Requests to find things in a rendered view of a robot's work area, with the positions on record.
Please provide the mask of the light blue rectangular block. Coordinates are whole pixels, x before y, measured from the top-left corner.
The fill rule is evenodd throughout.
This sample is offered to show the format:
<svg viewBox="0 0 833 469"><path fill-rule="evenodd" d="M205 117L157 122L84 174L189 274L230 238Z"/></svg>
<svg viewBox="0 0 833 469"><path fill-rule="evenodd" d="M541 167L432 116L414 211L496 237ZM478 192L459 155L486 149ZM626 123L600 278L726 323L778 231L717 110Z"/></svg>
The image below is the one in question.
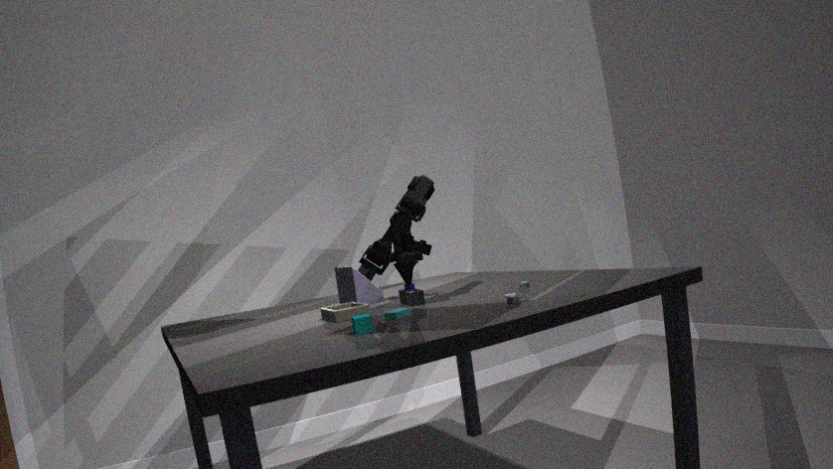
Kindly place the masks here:
<svg viewBox="0 0 833 469"><path fill-rule="evenodd" d="M385 319L397 319L397 318L406 317L406 316L409 316L409 315L412 315L411 308L403 308L403 309L397 309L397 310L385 313Z"/></svg>

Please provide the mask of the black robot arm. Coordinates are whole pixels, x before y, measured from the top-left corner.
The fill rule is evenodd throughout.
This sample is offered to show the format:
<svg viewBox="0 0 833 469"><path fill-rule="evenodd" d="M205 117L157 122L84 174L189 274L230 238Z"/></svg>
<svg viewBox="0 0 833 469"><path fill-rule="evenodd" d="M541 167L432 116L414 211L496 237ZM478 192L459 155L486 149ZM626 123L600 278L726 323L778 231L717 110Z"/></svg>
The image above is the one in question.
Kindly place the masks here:
<svg viewBox="0 0 833 469"><path fill-rule="evenodd" d="M358 272L366 277L369 281L373 279L375 274L382 275L389 265L389 255L392 253L392 235L406 234L411 232L412 220L415 222L422 219L426 207L426 201L429 200L435 188L434 182L425 175L414 176L408 185L408 191L403 195L396 206L397 212L390 218L390 226L385 232L384 236L372 245L369 245L361 259L361 264ZM417 217L418 216L418 217ZM425 240L416 241L412 239L411 248L419 250L421 253L429 255L432 245L426 244ZM378 265L371 263L366 258Z"/></svg>

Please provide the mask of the teal cube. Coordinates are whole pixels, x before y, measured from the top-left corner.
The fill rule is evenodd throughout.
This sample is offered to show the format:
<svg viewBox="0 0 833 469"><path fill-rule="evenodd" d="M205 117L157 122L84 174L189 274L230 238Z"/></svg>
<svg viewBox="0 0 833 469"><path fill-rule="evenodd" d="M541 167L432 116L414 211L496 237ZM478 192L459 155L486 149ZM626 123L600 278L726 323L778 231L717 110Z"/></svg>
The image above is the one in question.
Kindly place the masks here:
<svg viewBox="0 0 833 469"><path fill-rule="evenodd" d="M363 314L352 317L354 334L363 335L373 332L371 315Z"/></svg>

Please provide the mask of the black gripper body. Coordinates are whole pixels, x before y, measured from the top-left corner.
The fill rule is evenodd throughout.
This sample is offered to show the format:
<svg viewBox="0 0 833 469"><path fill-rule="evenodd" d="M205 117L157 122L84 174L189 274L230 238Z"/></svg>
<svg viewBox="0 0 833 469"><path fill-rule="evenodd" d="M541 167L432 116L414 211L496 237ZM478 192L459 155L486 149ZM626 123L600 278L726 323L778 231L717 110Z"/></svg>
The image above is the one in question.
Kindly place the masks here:
<svg viewBox="0 0 833 469"><path fill-rule="evenodd" d="M395 252L389 255L389 262L409 263L423 260L422 253L411 248L412 239L414 238L411 233L394 234L392 237L391 241L394 244Z"/></svg>

